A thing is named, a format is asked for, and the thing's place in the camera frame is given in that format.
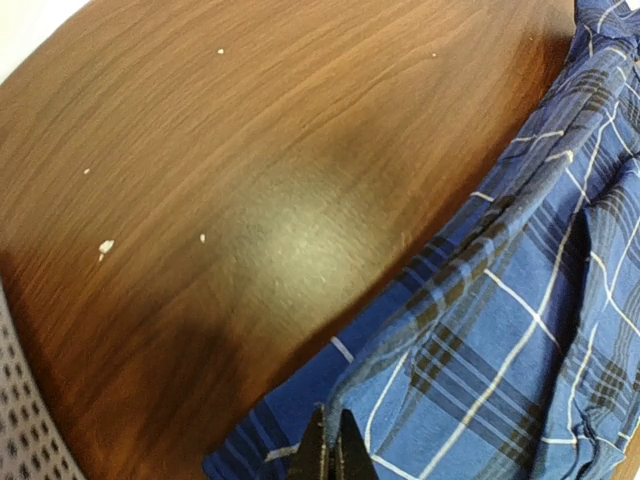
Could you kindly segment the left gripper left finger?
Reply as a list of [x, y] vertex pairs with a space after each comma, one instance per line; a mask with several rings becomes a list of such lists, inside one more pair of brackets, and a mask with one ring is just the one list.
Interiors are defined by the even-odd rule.
[[291, 459], [288, 480], [327, 480], [330, 451], [326, 441], [325, 409], [317, 407]]

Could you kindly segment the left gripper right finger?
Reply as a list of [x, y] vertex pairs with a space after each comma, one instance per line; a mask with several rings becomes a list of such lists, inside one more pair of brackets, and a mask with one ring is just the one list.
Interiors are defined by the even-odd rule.
[[355, 417], [350, 410], [343, 410], [341, 412], [339, 432], [333, 454], [333, 479], [378, 479]]

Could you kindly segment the blue plaid long sleeve shirt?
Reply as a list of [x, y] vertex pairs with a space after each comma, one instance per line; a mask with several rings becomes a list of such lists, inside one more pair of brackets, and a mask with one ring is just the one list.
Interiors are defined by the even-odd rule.
[[381, 479], [609, 479], [639, 426], [639, 6], [579, 1], [564, 68], [386, 290], [203, 462], [283, 479], [312, 412]]

